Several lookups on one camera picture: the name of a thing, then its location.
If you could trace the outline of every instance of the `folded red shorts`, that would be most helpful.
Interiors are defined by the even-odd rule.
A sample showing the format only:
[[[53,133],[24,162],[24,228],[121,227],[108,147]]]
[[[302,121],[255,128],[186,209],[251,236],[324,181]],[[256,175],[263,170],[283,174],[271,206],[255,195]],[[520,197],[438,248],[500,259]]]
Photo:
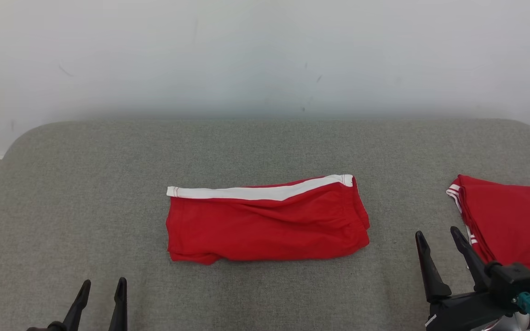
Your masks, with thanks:
[[[333,258],[369,243],[352,175],[217,190],[170,186],[167,195],[173,261]]]
[[[530,186],[459,175],[447,194],[455,199],[472,247],[484,261],[530,268]]]

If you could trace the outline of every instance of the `black object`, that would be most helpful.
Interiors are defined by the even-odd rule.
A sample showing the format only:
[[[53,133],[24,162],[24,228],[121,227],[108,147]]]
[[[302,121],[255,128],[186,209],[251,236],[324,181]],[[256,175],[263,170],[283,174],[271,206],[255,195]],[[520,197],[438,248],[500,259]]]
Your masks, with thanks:
[[[520,263],[502,266],[492,262],[486,267],[458,228],[451,227],[451,235],[472,274],[474,292],[451,295],[431,258],[425,236],[416,232],[426,301],[431,304],[427,331],[469,331],[519,312],[513,299],[521,292],[530,293],[530,270]]]
[[[109,331],[128,331],[128,309],[126,296],[126,278],[122,277],[118,281],[118,287],[114,295],[115,307],[112,321],[109,324]],[[37,327],[30,327],[27,331],[78,331],[79,322],[81,320],[81,312],[87,305],[89,298],[89,291],[91,289],[91,281],[83,282],[81,289],[75,301],[71,305],[67,316],[63,322],[52,322],[45,329],[38,329]]]

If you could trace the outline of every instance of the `folded garment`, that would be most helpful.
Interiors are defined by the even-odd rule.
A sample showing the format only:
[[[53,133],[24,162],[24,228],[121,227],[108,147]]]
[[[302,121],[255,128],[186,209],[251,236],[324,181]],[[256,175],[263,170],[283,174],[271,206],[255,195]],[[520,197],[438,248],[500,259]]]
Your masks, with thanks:
[[[170,186],[167,195],[173,261],[333,258],[369,243],[352,175],[217,190]]]
[[[530,186],[502,185],[459,175],[455,199],[473,249],[485,262],[530,268]]]

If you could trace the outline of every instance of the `red garment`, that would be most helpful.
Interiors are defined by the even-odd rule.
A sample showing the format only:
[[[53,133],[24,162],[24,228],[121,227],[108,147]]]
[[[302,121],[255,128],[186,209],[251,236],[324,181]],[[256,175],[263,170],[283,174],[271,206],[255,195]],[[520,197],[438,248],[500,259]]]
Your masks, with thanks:
[[[369,243],[355,178],[234,187],[168,187],[173,261],[302,260],[355,253]]]
[[[455,199],[472,247],[484,261],[530,268],[530,186],[459,175],[447,194]]]

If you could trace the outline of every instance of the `red shorts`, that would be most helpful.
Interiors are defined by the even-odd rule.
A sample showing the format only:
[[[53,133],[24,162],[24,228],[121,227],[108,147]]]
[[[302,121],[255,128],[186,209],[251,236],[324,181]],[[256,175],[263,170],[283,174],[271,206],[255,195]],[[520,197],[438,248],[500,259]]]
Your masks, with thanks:
[[[218,190],[170,186],[167,195],[173,261],[333,258],[369,243],[351,175]]]
[[[447,194],[455,199],[470,243],[484,261],[530,268],[530,186],[459,175]]]

